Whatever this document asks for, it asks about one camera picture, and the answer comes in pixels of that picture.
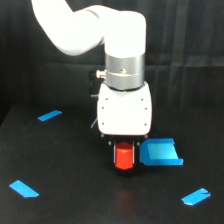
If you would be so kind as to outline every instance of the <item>black surface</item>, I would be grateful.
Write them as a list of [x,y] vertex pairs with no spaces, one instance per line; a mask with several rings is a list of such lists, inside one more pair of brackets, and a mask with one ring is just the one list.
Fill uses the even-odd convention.
[[[40,122],[51,110],[62,114]],[[0,129],[0,223],[223,222],[224,109],[157,108],[150,137],[175,140],[182,167],[113,168],[111,149],[94,112],[77,108],[14,106]],[[9,184],[37,191],[25,199]],[[194,207],[181,198],[205,188],[211,197]]]

